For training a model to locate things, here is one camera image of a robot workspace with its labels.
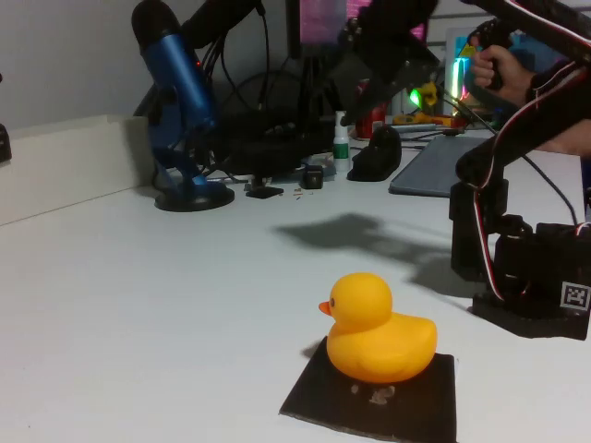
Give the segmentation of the person's hand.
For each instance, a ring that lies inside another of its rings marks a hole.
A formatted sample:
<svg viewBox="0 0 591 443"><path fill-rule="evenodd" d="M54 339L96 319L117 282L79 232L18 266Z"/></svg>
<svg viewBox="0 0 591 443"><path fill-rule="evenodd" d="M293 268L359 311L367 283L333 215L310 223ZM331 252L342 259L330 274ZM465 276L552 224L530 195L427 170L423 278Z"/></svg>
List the person's hand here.
<svg viewBox="0 0 591 443"><path fill-rule="evenodd" d="M491 45L475 53L471 64L475 84L489 90L492 79L495 77L494 63L497 63L498 74L503 85L492 93L518 107L526 104L526 93L535 74L525 69L507 49L501 46Z"/></svg>

